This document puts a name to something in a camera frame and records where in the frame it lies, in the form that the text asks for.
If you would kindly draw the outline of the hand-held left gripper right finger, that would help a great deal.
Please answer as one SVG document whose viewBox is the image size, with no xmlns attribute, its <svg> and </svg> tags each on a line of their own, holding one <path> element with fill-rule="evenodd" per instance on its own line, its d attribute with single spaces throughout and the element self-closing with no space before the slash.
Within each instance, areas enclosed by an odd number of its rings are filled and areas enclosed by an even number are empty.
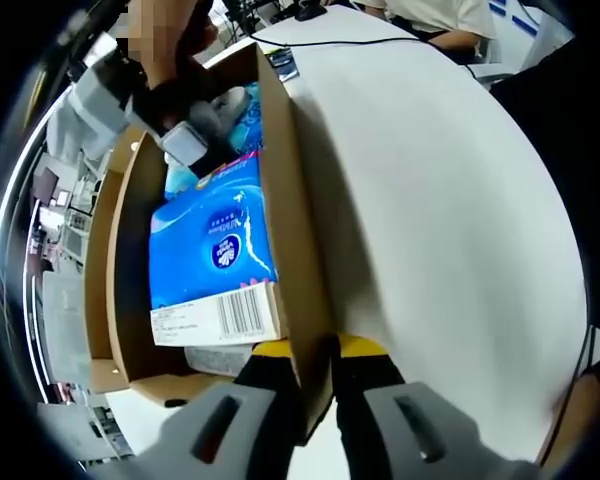
<svg viewBox="0 0 600 480">
<path fill-rule="evenodd" d="M 406 382 L 378 343 L 328 339 L 337 426 L 353 479 L 537 479 L 538 466 L 508 460 L 476 422 L 421 382 Z"/>
</svg>

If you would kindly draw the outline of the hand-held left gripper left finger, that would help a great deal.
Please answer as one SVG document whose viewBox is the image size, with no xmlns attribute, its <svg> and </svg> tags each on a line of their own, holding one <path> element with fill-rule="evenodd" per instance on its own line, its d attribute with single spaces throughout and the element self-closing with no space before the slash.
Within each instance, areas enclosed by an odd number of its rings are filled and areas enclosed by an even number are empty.
<svg viewBox="0 0 600 480">
<path fill-rule="evenodd" d="M 231 383 L 219 383 L 167 420 L 134 461 L 134 479 L 285 479 L 303 440 L 302 395 L 290 342 L 256 346 Z"/>
</svg>

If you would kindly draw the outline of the person's right hand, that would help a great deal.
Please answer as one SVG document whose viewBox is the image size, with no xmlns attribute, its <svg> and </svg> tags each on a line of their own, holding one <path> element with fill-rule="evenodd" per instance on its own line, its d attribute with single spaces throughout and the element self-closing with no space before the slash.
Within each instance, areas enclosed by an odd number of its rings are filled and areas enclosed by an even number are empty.
<svg viewBox="0 0 600 480">
<path fill-rule="evenodd" d="M 141 60 L 150 88 L 175 80 L 178 61 L 206 50 L 218 30 L 209 13 L 213 1 L 141 1 Z"/>
</svg>

